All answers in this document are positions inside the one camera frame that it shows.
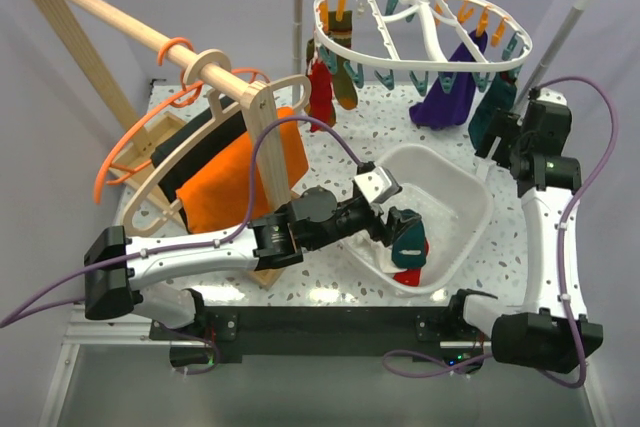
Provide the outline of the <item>red santa sock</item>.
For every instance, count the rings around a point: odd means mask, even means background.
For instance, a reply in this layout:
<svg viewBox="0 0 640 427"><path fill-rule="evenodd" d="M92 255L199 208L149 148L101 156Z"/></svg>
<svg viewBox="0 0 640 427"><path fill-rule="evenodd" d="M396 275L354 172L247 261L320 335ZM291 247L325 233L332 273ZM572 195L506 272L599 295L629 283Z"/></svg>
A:
<svg viewBox="0 0 640 427"><path fill-rule="evenodd" d="M424 246L421 249L394 247L391 260L398 271L393 274L393 280L401 285L417 287L420 283L421 271L426 265L429 251L430 245L427 239L424 239Z"/></svg>
<svg viewBox="0 0 640 427"><path fill-rule="evenodd" d="M332 75L327 66L315 61L308 74L311 83L308 114L333 127L336 122L336 114L333 106Z"/></svg>

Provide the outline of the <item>white sock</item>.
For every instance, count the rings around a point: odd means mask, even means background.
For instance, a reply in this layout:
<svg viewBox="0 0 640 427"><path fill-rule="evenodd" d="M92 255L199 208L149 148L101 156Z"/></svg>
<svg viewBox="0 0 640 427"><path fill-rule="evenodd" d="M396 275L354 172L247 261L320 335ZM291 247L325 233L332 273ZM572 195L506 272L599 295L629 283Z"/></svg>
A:
<svg viewBox="0 0 640 427"><path fill-rule="evenodd" d="M383 244L361 237L356 243L361 255L383 274L393 276L403 272L392 260L392 250Z"/></svg>

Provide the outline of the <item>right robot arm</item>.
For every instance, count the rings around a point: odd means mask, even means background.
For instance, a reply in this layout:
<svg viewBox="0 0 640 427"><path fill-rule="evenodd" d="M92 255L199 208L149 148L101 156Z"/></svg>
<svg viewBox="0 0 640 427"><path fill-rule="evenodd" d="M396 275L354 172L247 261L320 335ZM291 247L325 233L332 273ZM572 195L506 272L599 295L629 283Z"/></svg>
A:
<svg viewBox="0 0 640 427"><path fill-rule="evenodd" d="M526 225L525 295L511 309L493 294L461 289L445 316L452 337L466 340L479 331L496 361L547 374L583 368L604 337L588 319L579 282L576 220L586 183L579 161L563 153L571 126L566 98L548 88L530 91L522 115L492 115L476 155L516 182Z"/></svg>

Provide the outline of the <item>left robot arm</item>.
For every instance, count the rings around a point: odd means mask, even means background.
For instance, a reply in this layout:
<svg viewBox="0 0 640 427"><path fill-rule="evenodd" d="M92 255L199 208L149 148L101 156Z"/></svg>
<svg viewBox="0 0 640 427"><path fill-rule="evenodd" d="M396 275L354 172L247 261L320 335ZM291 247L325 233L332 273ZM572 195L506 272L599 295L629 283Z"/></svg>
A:
<svg viewBox="0 0 640 427"><path fill-rule="evenodd" d="M299 264L305 253L359 232L390 246L416 225L420 214L396 207L383 211L361 193L338 201L315 187L277 211L243 227L171 238L129 237L121 226L104 229L84 255L85 317L106 321L135 314L185 339L207 327L201 294L167 280L218 271L258 272Z"/></svg>

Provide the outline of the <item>dark green sock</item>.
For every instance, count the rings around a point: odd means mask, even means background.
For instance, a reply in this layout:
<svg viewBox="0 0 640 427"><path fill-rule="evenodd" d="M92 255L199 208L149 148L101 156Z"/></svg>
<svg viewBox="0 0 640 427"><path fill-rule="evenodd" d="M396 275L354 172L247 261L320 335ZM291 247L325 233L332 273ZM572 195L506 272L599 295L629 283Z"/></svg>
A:
<svg viewBox="0 0 640 427"><path fill-rule="evenodd" d="M392 245L392 250L396 248L421 249L426 238L423 221L412 228L407 229L404 234Z"/></svg>
<svg viewBox="0 0 640 427"><path fill-rule="evenodd" d="M494 77L468 125L468 134L475 150L480 147L493 114L498 110L513 109L517 95L516 83L516 78L509 71Z"/></svg>

